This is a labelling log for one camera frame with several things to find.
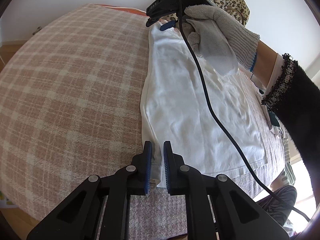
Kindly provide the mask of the right forearm in black sleeve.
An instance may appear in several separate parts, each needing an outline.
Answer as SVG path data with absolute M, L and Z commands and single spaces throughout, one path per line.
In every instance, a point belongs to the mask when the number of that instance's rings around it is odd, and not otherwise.
M 271 83 L 263 104 L 273 111 L 289 132 L 310 174 L 319 187 L 319 88 L 289 54 L 279 56 L 258 43 L 254 70 L 263 83 Z

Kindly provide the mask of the right hand in grey glove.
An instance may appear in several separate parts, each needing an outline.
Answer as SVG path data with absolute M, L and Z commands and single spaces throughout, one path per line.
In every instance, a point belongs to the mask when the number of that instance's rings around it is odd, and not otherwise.
M 220 75 L 233 75 L 241 65 L 252 71 L 260 36 L 246 29 L 220 7 L 194 5 L 185 9 L 193 31 L 188 42 Z

